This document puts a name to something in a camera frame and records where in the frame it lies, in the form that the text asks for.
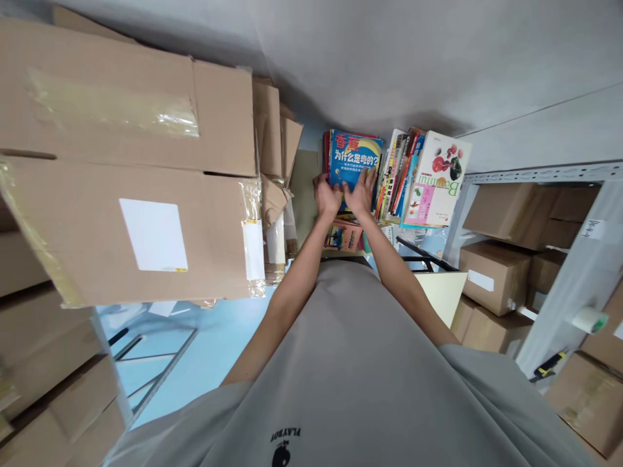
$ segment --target shirt sleeve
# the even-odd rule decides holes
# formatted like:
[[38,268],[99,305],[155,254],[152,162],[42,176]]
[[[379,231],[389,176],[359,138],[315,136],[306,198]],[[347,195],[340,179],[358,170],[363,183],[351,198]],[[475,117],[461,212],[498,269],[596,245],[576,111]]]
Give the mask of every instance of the shirt sleeve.
[[176,412],[129,431],[107,465],[199,465],[251,385],[251,381],[243,381],[216,388]]
[[458,345],[439,351],[530,465],[596,465],[509,357]]

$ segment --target tape roll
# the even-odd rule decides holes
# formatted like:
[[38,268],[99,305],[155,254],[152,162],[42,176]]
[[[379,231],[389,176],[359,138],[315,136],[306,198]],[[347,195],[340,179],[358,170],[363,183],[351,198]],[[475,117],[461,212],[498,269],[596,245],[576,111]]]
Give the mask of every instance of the tape roll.
[[608,315],[595,311],[591,307],[584,307],[574,316],[571,324],[588,334],[595,334],[608,322]]

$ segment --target gray t-shirt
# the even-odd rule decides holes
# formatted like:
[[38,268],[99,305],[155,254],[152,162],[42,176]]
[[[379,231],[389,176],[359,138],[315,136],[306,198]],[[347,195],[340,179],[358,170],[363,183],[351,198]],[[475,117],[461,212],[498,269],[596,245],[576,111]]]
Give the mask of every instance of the gray t-shirt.
[[257,381],[131,431],[113,467],[590,466],[504,355],[436,348],[363,265],[321,265]]

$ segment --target metal shelf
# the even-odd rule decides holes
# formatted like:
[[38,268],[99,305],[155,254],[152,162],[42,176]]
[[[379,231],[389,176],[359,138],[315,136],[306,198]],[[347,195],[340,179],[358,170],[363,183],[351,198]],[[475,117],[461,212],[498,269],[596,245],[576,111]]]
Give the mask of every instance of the metal shelf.
[[458,267],[461,247],[486,238],[463,229],[478,186],[519,182],[603,182],[586,222],[599,220],[605,229],[600,237],[594,238],[582,236],[585,229],[581,229],[516,358],[521,370],[532,376],[541,363],[563,347],[575,350],[581,344],[586,334],[572,326],[571,319],[584,306],[602,311],[620,279],[623,267],[623,163],[466,175],[443,259]]

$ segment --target blue book cover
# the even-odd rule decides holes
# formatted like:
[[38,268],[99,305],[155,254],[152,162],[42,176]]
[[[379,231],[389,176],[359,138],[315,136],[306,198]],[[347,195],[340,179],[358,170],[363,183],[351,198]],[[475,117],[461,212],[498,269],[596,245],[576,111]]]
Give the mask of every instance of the blue book cover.
[[[378,166],[383,150],[383,140],[356,134],[331,130],[329,154],[329,185],[333,186],[346,181],[350,190],[355,189],[359,175],[363,169]],[[340,211],[348,211],[346,202],[342,200]]]

